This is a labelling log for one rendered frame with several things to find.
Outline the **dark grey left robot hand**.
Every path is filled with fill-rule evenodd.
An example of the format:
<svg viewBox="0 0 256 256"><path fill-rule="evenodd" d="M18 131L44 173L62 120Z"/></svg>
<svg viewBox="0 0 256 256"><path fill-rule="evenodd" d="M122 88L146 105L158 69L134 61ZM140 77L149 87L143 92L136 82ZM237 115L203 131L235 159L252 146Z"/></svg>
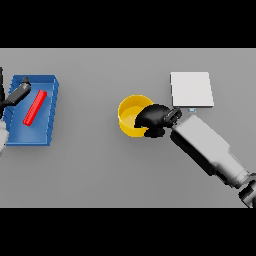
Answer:
<svg viewBox="0 0 256 256"><path fill-rule="evenodd" d="M24 77L21 85L15 89L8 97L5 97L3 86L3 68L0 67L0 119L3 116L4 109L7 106L16 106L31 91L31 84L27 77Z"/></svg>

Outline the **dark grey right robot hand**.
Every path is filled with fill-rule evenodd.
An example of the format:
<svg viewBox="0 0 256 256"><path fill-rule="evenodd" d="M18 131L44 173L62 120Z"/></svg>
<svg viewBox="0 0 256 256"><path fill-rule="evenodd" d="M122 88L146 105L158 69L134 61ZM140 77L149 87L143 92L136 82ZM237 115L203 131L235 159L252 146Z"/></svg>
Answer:
<svg viewBox="0 0 256 256"><path fill-rule="evenodd" d="M182 116L179 108L170 109L165 105L153 104L145 107L135 119L135 128L144 128L145 137L158 138L165 134L164 128L172 128Z"/></svg>

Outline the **yellow bowl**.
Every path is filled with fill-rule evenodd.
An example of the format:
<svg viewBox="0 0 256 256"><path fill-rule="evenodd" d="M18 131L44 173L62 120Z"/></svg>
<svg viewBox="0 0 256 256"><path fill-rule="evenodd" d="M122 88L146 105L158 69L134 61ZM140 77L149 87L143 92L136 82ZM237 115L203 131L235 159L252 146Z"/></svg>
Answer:
<svg viewBox="0 0 256 256"><path fill-rule="evenodd" d="M117 113L120 130L132 138L143 137L147 129L135 128L135 119L145 107L152 104L153 101L150 98L140 94L133 94L124 98L118 106Z"/></svg>

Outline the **pale square metallic scale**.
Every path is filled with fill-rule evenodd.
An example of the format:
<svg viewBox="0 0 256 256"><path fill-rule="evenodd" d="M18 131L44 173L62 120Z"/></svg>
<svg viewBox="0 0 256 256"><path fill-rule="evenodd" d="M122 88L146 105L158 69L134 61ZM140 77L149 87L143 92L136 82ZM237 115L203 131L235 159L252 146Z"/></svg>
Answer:
<svg viewBox="0 0 256 256"><path fill-rule="evenodd" d="M212 108L214 106L208 72L171 72L172 104L179 108Z"/></svg>

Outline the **blue plastic tray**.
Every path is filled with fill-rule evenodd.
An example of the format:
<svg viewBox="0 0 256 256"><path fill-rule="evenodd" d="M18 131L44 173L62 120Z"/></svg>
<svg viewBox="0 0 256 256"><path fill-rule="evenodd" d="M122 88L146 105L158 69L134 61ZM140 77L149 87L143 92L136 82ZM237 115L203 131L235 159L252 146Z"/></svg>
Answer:
<svg viewBox="0 0 256 256"><path fill-rule="evenodd" d="M59 83L55 75L14 75L8 94L17 89L27 77L31 84L30 93L16 106L6 107L2 120L9 132L7 146L49 146L52 140ZM30 126L23 120L39 90L47 92L42 106Z"/></svg>

